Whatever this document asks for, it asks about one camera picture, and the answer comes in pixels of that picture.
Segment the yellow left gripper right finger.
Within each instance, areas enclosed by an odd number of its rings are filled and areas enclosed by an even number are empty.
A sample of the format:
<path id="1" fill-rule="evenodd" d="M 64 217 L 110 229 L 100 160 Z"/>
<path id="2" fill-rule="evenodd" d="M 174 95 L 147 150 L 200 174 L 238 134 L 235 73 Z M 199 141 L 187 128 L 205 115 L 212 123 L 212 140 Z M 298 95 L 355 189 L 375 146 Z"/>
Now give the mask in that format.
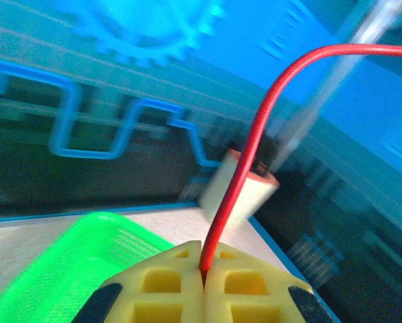
<path id="1" fill-rule="evenodd" d="M 307 282 L 223 243 L 204 304 L 205 323 L 334 323 Z"/>

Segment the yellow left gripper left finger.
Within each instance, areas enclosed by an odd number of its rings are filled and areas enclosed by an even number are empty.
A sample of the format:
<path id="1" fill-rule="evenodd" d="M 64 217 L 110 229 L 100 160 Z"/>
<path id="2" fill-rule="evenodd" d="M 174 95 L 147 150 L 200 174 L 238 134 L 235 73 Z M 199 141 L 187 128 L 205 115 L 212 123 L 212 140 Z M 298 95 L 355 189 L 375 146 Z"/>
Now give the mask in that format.
<path id="1" fill-rule="evenodd" d="M 185 242 L 111 276 L 71 323 L 204 323 L 200 252 Z"/>

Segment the cream knife block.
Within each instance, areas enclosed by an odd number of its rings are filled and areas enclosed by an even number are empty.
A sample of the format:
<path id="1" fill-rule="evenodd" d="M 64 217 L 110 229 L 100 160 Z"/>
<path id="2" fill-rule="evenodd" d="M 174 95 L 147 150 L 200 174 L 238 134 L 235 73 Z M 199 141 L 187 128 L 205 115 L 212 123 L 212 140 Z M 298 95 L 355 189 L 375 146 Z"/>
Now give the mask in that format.
<path id="1" fill-rule="evenodd" d="M 203 210 L 204 218 L 211 223 L 219 209 L 224 195 L 230 185 L 236 170 L 241 152 L 230 149 L 227 151 L 221 166 L 201 193 L 198 204 Z M 262 177 L 249 172 L 238 199 L 228 218 L 226 229 L 236 229 L 271 197 L 278 189 L 279 182 L 272 174 Z"/>

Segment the green plastic basket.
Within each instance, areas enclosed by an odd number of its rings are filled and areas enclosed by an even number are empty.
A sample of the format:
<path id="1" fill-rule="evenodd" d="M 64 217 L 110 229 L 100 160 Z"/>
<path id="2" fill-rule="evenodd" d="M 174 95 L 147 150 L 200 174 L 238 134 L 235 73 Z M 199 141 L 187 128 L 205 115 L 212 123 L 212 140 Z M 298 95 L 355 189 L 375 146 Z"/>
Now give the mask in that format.
<path id="1" fill-rule="evenodd" d="M 103 281 L 172 246 L 122 215 L 90 213 L 0 295 L 0 323 L 70 323 Z"/>

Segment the black handled knife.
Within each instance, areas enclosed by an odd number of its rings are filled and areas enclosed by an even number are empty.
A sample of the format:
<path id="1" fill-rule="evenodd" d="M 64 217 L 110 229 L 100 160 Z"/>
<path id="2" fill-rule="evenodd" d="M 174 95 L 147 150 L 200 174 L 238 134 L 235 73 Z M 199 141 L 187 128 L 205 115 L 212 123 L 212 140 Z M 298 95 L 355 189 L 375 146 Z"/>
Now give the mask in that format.
<path id="1" fill-rule="evenodd" d="M 277 146 L 279 141 L 269 135 L 263 133 L 257 152 L 255 153 L 255 159 L 252 164 L 252 171 L 261 176 L 266 177 L 269 173 L 269 166 L 275 158 L 277 153 Z"/>

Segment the aluminium frame post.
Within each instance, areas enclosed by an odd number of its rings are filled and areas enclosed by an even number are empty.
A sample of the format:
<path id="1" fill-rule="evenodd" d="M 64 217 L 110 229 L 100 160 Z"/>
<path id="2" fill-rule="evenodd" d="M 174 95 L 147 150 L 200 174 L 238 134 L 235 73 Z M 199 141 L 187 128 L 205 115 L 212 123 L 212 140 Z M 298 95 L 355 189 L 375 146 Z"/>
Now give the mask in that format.
<path id="1" fill-rule="evenodd" d="M 400 19 L 402 19 L 402 0 L 376 0 L 348 42 L 374 44 Z M 277 132 L 275 136 L 277 145 L 268 170 L 278 171 L 310 130 L 318 118 L 321 108 L 362 59 L 362 55 L 339 58 L 308 104 L 301 111 L 295 113 L 290 121 L 286 122 Z"/>

